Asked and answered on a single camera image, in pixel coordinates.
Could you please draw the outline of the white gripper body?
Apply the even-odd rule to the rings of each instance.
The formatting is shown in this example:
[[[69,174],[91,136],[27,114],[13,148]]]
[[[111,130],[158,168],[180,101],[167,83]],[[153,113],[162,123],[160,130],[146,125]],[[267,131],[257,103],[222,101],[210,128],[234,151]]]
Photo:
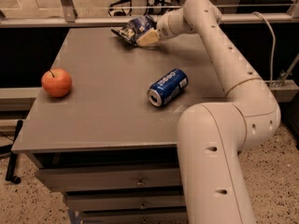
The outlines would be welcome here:
[[[193,33],[192,27],[184,18],[182,8],[163,14],[163,16],[157,20],[156,29],[161,40]]]

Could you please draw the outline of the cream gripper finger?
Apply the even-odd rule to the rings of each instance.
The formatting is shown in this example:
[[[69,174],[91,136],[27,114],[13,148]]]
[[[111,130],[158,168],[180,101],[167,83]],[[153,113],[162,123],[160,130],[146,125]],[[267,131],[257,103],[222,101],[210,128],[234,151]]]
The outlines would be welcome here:
[[[136,44],[139,47],[146,47],[148,45],[157,43],[160,40],[160,37],[157,33],[157,31],[153,28],[149,29],[146,33],[143,35],[140,35],[138,39],[136,40]]]

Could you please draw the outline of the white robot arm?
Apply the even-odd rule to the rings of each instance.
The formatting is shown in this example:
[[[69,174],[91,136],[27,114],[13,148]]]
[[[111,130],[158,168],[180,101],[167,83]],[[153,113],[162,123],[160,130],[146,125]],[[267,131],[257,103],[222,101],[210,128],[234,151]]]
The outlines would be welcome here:
[[[199,34],[226,102],[187,108],[178,122],[178,160],[189,224],[256,224],[237,154],[273,136],[278,102],[219,26],[209,0],[186,0],[136,40],[140,47]]]

